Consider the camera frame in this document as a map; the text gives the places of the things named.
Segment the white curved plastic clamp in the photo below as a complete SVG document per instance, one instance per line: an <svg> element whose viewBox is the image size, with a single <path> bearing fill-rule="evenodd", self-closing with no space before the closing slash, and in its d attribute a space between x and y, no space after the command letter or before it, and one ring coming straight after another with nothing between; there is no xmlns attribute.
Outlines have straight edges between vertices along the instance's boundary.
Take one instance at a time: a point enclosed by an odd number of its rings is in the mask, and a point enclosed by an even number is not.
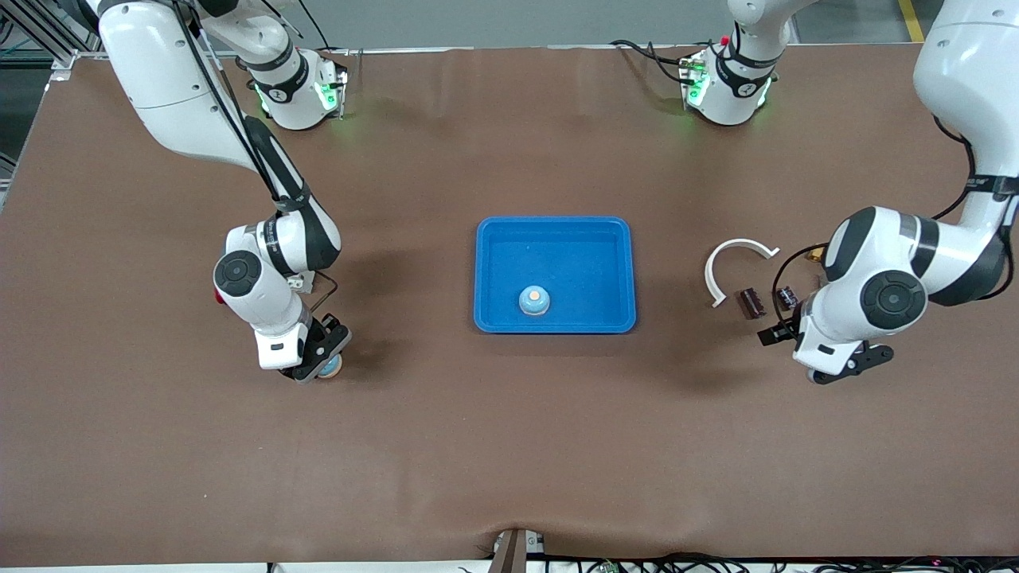
<svg viewBox="0 0 1019 573"><path fill-rule="evenodd" d="M710 252L709 257L707 257L703 269L704 284L706 289L709 290L711 298L713 298L713 301L711 302L712 308L717 308L721 304L725 304L725 301L727 301L728 298L728 295L725 294L725 291L721 290L721 287L718 287L718 282L716 280L716 272L714 271L714 266L716 266L716 259L718 255L722 251L728 249L747 249L749 251L753 251L754 253L758 254L764 259L772 259L780 253L779 248L771 248L768 247L766 244L757 242L757 240L751 240L748 238L734 238L725 240L723 243L720 243L716 247L714 247L713 250Z"/></svg>

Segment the brown table mat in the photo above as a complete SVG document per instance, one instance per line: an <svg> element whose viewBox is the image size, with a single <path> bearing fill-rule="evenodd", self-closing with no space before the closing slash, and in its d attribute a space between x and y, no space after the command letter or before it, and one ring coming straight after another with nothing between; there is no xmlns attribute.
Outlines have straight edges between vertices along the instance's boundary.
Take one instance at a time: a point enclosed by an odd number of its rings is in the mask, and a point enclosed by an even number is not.
<svg viewBox="0 0 1019 573"><path fill-rule="evenodd" d="M307 385L213 294L260 179L163 149L77 62L0 213L0 567L469 559L509 528L586 557L1019 555L1019 284L819 387L702 278L731 238L787 253L958 196L918 51L790 48L737 128L616 49L350 58L346 118L278 134L342 233L322 310L353 338ZM625 220L634 328L477 329L492 216Z"/></svg>

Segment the blue plastic tray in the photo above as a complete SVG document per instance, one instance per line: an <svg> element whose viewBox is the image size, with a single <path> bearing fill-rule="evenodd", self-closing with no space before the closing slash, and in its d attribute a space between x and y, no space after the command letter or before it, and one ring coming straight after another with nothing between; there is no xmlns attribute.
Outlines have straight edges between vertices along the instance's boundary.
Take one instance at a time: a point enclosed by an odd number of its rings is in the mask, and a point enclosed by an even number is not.
<svg viewBox="0 0 1019 573"><path fill-rule="evenodd" d="M524 315L525 287L549 311ZM474 239L473 319L492 334L616 335L637 322L629 225L615 216L492 216Z"/></svg>

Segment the grey metal table bracket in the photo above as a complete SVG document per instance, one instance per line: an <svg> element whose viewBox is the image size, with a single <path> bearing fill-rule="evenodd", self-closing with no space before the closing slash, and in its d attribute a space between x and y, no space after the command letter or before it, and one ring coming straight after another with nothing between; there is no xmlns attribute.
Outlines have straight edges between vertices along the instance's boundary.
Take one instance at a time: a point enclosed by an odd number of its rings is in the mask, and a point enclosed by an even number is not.
<svg viewBox="0 0 1019 573"><path fill-rule="evenodd" d="M528 573L530 557L545 554L545 536L538 531L514 528L499 533L487 573Z"/></svg>

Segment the aluminium frame corner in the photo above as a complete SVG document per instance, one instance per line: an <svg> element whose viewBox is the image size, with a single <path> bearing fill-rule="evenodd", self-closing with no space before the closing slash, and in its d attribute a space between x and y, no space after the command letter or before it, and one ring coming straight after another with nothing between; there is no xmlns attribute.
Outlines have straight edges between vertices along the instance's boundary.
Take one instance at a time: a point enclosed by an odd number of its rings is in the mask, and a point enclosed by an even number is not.
<svg viewBox="0 0 1019 573"><path fill-rule="evenodd" d="M90 0L0 0L0 70L66 70L99 47Z"/></svg>

